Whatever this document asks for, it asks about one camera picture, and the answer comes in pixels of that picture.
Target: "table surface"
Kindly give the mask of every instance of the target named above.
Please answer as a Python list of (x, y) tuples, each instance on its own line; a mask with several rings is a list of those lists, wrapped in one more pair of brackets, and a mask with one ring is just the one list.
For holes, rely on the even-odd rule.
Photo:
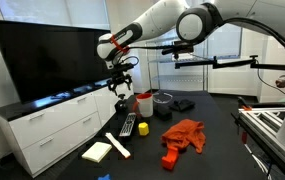
[[(234, 128), (233, 120), (224, 117), (209, 93), (205, 91), (181, 92), (166, 91), (173, 95), (173, 100), (188, 99), (196, 103), (195, 108), (185, 112), (172, 111), (172, 120), (163, 121), (152, 117), (149, 122), (150, 133), (146, 137), (138, 135), (135, 129), (132, 138), (121, 140), (131, 152), (129, 159), (115, 147), (100, 163), (81, 158), (81, 155), (95, 142), (107, 142), (105, 132), (117, 136), (122, 128), (126, 113), (115, 114), (99, 133), (78, 149), (75, 158), (58, 179), (98, 179), (110, 174), (111, 179), (266, 179), (252, 156), (241, 143)], [(134, 96), (128, 99), (128, 105), (134, 102)], [(171, 126), (183, 119), (204, 122), (206, 144), (202, 154), (189, 145), (181, 152), (173, 171), (162, 168), (161, 158), (167, 154), (167, 148), (161, 144), (161, 135)]]

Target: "orange cloth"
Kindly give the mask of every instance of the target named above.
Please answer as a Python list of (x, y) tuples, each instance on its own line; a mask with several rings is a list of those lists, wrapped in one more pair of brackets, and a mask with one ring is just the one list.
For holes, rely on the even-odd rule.
[(173, 146), (178, 149), (184, 149), (192, 143), (196, 152), (201, 154), (205, 144), (205, 135), (202, 129), (204, 129), (203, 122), (184, 119), (165, 132), (161, 139), (163, 143), (167, 144), (167, 147)]

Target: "floor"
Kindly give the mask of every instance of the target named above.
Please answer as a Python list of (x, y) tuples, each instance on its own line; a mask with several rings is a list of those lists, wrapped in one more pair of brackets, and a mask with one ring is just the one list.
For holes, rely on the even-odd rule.
[[(237, 134), (237, 126), (234, 124), (233, 117), (231, 113), (236, 114), (238, 108), (237, 96), (233, 95), (223, 95), (223, 94), (211, 94), (217, 105), (220, 107), (224, 115), (230, 119), (230, 127), (234, 129), (234, 133)], [(257, 102), (255, 97), (243, 97), (247, 103)], [(251, 150), (259, 158), (263, 159), (266, 163), (268, 162), (268, 157), (263, 153), (263, 151), (255, 145), (255, 143), (248, 139), (248, 144)], [(37, 176), (36, 180), (54, 180), (57, 179), (59, 174), (69, 165), (69, 163), (78, 156), (78, 151), (74, 151), (61, 161), (50, 167), (48, 170)], [(273, 180), (285, 180), (285, 176), (281, 171), (273, 166), (271, 171), (271, 176)], [(15, 160), (13, 155), (9, 155), (0, 160), (0, 180), (31, 180), (30, 175), (22, 168), (22, 166)]]

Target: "black screen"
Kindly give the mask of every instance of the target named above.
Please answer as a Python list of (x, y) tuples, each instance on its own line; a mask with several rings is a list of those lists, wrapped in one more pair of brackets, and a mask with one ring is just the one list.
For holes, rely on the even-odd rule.
[(96, 50), (106, 33), (0, 20), (0, 50), (21, 102), (110, 78)]

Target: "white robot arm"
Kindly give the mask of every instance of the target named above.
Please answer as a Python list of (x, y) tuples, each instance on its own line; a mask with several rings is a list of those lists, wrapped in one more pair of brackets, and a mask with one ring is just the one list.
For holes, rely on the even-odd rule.
[[(269, 7), (271, 9), (265, 9), (264, 16), (254, 16), (255, 13), (251, 12), (255, 4), (272, 5), (273, 3), (280, 3), (279, 7), (285, 7), (285, 1), (216, 0), (214, 4), (204, 3), (188, 8), (185, 0), (160, 0), (120, 32), (100, 37), (98, 54), (107, 62), (112, 72), (112, 80), (108, 82), (109, 89), (115, 91), (116, 85), (121, 83), (127, 83), (130, 87), (131, 77), (124, 75), (123, 72), (133, 68), (134, 65), (120, 64), (118, 57), (128, 52), (130, 49), (128, 46), (131, 43), (158, 37), (174, 25), (176, 25), (177, 35), (186, 43), (185, 46), (199, 44), (216, 28), (225, 23), (233, 23), (272, 35), (285, 47), (285, 18), (278, 16), (279, 12), (273, 11), (271, 6)], [(285, 145), (285, 120), (277, 133), (277, 139)]]

